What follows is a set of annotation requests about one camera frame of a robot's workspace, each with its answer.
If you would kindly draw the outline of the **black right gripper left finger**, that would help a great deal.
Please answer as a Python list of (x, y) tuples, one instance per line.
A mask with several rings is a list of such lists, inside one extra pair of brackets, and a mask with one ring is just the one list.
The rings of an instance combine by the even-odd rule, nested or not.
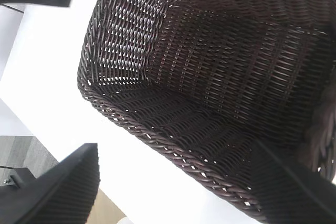
[(9, 168), (1, 223), (86, 223), (100, 183), (98, 145), (85, 143), (39, 177)]

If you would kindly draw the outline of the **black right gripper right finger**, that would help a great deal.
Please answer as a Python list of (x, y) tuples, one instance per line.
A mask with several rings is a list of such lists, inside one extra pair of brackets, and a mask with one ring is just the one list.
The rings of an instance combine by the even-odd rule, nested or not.
[(262, 141), (254, 142), (251, 183), (268, 223), (335, 223), (335, 185)]

